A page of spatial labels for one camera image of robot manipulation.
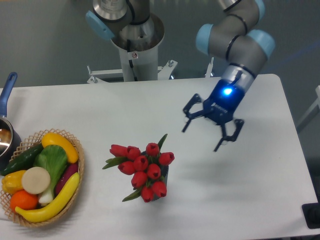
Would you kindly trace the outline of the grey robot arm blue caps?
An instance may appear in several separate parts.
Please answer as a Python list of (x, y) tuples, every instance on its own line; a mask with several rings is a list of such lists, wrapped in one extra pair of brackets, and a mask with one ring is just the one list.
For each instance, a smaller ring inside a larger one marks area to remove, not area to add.
[[(204, 24), (195, 45), (203, 54), (229, 65), (207, 99), (195, 94), (183, 112), (189, 121), (205, 117), (221, 129), (221, 142), (234, 142), (244, 125), (234, 112), (270, 58), (275, 40), (255, 29), (265, 13), (261, 0), (221, 0), (225, 18)], [(148, 0), (95, 0), (85, 19), (90, 28), (118, 49), (126, 82), (159, 80), (158, 47), (165, 29)]]

